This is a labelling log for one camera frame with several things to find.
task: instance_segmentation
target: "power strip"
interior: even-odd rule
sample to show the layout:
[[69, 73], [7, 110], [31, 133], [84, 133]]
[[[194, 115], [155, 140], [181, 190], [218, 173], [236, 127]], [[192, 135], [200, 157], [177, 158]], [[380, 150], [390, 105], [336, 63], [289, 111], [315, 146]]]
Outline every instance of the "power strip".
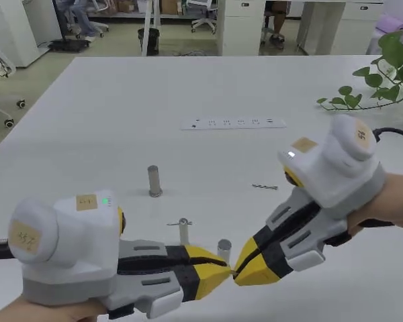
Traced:
[[282, 119], [274, 117], [211, 117], [188, 119], [181, 123], [182, 130], [199, 129], [262, 129], [285, 128]]

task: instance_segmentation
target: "metal peg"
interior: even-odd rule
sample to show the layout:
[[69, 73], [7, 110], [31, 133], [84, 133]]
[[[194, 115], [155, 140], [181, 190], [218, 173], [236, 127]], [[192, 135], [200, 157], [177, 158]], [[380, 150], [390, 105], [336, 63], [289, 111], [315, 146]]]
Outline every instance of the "metal peg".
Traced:
[[149, 178], [149, 195], [154, 198], [161, 196], [163, 191], [161, 190], [160, 187], [160, 176], [158, 166], [148, 167], [148, 178]]
[[192, 221], [188, 221], [186, 218], [180, 218], [177, 223], [168, 223], [168, 226], [179, 226], [179, 239], [181, 245], [189, 245], [188, 226], [192, 225]]
[[230, 263], [230, 253], [231, 253], [231, 241], [228, 239], [221, 239], [218, 242], [218, 256], [226, 261], [227, 264]]

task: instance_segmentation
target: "green plant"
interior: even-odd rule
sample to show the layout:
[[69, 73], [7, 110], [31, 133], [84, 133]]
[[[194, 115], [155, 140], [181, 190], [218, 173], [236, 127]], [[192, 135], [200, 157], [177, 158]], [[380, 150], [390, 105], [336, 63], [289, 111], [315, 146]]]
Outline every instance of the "green plant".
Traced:
[[[322, 108], [328, 111], [348, 111], [354, 109], [376, 109], [388, 105], [397, 104], [403, 101], [403, 43], [401, 42], [402, 32], [392, 32], [379, 39], [379, 46], [382, 49], [382, 56], [366, 66], [356, 70], [353, 75], [363, 77], [365, 83], [375, 89], [372, 99], [377, 99], [377, 103], [371, 107], [362, 107], [360, 102], [362, 94], [353, 93], [351, 86], [339, 88], [339, 95], [332, 99], [325, 97], [317, 100]], [[382, 86], [384, 80], [388, 80], [388, 86]]]

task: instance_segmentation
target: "gray plastic casing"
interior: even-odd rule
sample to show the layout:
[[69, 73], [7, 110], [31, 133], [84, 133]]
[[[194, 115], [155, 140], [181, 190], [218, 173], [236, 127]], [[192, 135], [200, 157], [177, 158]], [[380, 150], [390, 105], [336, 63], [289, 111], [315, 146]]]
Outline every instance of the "gray plastic casing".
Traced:
[[[288, 265], [295, 271], [302, 271], [323, 263], [324, 241], [346, 231], [348, 215], [370, 202], [382, 190], [385, 181], [386, 173], [379, 163], [371, 179], [360, 189], [335, 207], [321, 208], [308, 224], [283, 240], [280, 245]], [[287, 218], [311, 202], [314, 199], [304, 188], [295, 187], [288, 200], [267, 219], [267, 226], [275, 231]]]
[[[165, 245], [155, 241], [120, 240], [120, 258], [153, 255], [167, 256]], [[148, 318], [157, 316], [152, 314], [152, 304], [172, 294], [173, 299], [168, 301], [166, 311], [177, 309], [183, 298], [181, 285], [173, 271], [115, 275], [107, 280], [69, 284], [44, 284], [23, 278], [22, 293], [28, 301], [48, 306], [82, 303], [92, 298], [98, 298], [109, 310], [134, 304], [136, 309], [147, 313]]]

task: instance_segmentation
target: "human hand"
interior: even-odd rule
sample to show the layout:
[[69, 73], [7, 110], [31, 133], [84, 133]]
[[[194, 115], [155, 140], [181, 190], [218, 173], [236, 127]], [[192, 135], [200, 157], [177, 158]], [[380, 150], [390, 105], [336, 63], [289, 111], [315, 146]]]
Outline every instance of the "human hand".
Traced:
[[387, 174], [381, 193], [360, 210], [348, 216], [348, 231], [355, 235], [362, 230], [359, 224], [366, 219], [390, 221], [403, 228], [403, 175]]
[[22, 297], [0, 311], [0, 322], [94, 322], [106, 308], [96, 300], [80, 304], [45, 307]]

